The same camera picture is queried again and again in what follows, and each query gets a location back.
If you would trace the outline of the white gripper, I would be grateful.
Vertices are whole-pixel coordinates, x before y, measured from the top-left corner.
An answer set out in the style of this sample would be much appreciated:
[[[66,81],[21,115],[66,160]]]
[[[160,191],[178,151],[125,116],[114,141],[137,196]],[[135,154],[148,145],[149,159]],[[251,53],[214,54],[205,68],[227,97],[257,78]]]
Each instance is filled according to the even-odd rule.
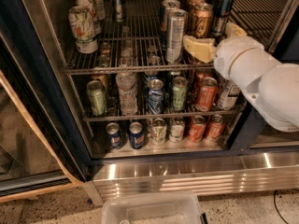
[[[222,40],[217,50],[214,38],[195,38],[191,35],[183,36],[183,46],[202,63],[210,63],[214,59],[215,70],[225,79],[236,85],[249,85],[265,73],[263,45],[246,36],[247,33],[232,22],[226,23],[225,34],[230,38]]]

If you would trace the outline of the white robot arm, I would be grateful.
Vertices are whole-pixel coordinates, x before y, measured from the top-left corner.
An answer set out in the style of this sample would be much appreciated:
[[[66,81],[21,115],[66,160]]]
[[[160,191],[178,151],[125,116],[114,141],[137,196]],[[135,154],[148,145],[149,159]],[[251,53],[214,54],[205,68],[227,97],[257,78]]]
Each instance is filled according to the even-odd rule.
[[[281,63],[232,22],[226,25],[224,34],[221,42],[185,35],[183,47],[197,60],[213,63],[273,128],[298,131],[299,65]]]

